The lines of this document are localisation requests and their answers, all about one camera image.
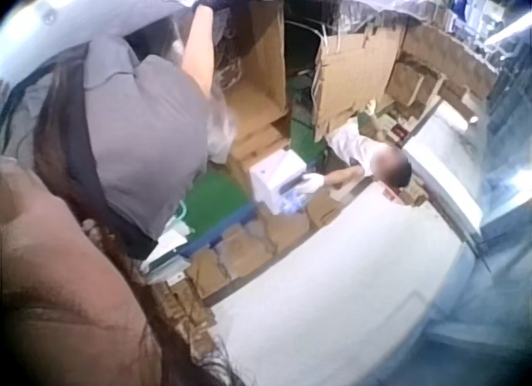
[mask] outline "white glove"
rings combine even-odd
[[[370,116],[373,116],[375,114],[375,110],[377,109],[377,101],[375,99],[371,99],[366,104],[366,110],[365,112],[369,114]]]
[[[321,174],[305,174],[303,176],[305,182],[299,184],[294,189],[299,193],[307,193],[311,195],[315,193],[319,188],[325,185],[325,177]]]

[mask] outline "person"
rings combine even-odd
[[[375,117],[375,100],[371,100],[365,113],[374,132],[376,141],[362,136],[356,118],[332,131],[326,136],[328,145],[348,168],[333,171],[327,175],[305,174],[304,182],[297,186],[300,193],[313,194],[323,186],[333,186],[354,178],[372,176],[394,188],[403,188],[411,179],[412,168],[405,153],[396,146],[384,143],[385,133],[379,129]]]
[[[135,260],[155,248],[206,170],[213,16],[232,1],[195,4],[181,63],[156,55],[139,62],[122,37],[99,36],[72,48],[26,88],[3,132],[5,156],[35,170],[81,223],[100,223],[103,232],[117,234]],[[63,161],[75,188],[52,184],[49,167],[57,160],[51,156]],[[88,200],[93,213],[74,207],[72,193]]]
[[[242,386],[225,356],[197,361],[106,238],[0,156],[2,355],[17,384]]]

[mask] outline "short hair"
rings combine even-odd
[[[410,183],[412,177],[412,164],[403,154],[400,164],[398,164],[387,177],[387,183],[394,188],[404,188]]]

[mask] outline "black glove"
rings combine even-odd
[[[234,0],[197,0],[192,6],[192,10],[195,12],[199,5],[208,6],[213,9],[213,12],[225,9],[231,5]]]

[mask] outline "box flap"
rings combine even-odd
[[[278,120],[287,112],[285,107],[280,107],[247,79],[233,85],[225,93],[225,99],[238,122],[237,141]]]
[[[233,10],[243,76],[226,92],[241,140],[287,112],[283,3],[247,0]]]
[[[318,62],[315,122],[361,110],[373,98],[382,99],[402,37],[400,26],[378,28],[368,36],[345,35],[340,43],[328,37],[328,51],[322,48]]]

